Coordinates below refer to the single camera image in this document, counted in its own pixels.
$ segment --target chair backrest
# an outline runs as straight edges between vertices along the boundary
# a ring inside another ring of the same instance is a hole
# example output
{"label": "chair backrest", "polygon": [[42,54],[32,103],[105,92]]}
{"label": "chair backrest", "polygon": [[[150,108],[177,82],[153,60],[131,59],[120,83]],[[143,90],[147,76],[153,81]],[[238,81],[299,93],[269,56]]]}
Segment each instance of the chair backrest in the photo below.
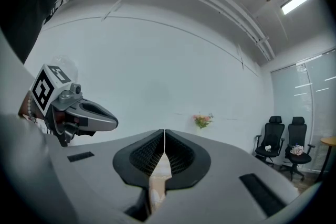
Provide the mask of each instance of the chair backrest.
{"label": "chair backrest", "polygon": [[265,125],[265,137],[262,146],[271,146],[272,150],[280,148],[280,139],[284,132],[285,125],[282,124],[280,116],[272,116],[269,118],[269,123]]}
{"label": "chair backrest", "polygon": [[307,125],[303,117],[293,117],[293,121],[288,125],[289,144],[295,146],[304,146],[306,139]]}

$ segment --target table leg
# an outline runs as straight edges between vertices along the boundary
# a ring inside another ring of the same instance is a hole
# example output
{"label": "table leg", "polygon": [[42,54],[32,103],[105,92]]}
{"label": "table leg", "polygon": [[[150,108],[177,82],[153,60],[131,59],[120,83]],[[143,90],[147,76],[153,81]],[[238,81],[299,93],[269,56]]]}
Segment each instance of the table leg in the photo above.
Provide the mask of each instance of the table leg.
{"label": "table leg", "polygon": [[319,177],[315,181],[316,183],[319,182],[319,181],[321,181],[321,179],[322,179],[324,169],[326,168],[327,163],[328,163],[328,159],[329,159],[329,155],[330,155],[330,152],[331,152],[331,148],[332,148],[332,146],[329,146],[327,155],[325,157],[326,159],[324,160],[324,164],[323,164],[322,170],[321,170],[321,172],[319,174]]}

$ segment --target chair headrest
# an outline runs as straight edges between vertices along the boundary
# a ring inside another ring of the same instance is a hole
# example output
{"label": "chair headrest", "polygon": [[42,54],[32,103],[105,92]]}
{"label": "chair headrest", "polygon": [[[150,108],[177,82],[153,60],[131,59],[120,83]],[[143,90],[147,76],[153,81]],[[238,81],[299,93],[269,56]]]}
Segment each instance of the chair headrest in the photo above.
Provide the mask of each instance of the chair headrest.
{"label": "chair headrest", "polygon": [[305,119],[303,117],[293,117],[293,125],[304,125]]}
{"label": "chair headrest", "polygon": [[280,116],[272,116],[269,118],[269,123],[282,123],[282,119]]}

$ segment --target round table top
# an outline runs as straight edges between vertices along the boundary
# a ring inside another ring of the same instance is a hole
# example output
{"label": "round table top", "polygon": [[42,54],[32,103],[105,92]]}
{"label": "round table top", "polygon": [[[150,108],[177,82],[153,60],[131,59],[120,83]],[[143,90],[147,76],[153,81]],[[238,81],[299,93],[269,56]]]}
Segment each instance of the round table top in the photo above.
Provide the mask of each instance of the round table top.
{"label": "round table top", "polygon": [[328,146],[336,146],[336,136],[321,138],[321,142]]}

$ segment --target glass wall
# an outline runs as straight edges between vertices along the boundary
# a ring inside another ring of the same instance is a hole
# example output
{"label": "glass wall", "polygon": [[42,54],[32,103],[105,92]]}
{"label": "glass wall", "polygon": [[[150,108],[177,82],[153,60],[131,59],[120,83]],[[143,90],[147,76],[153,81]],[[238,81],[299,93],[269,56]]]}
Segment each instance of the glass wall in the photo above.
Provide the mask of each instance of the glass wall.
{"label": "glass wall", "polygon": [[332,50],[291,67],[271,73],[275,115],[282,117],[286,128],[282,137],[289,141],[288,124],[294,116],[304,117],[307,124],[305,151],[312,149],[312,161],[306,169],[322,168],[328,146],[322,137],[336,135],[336,52]]}

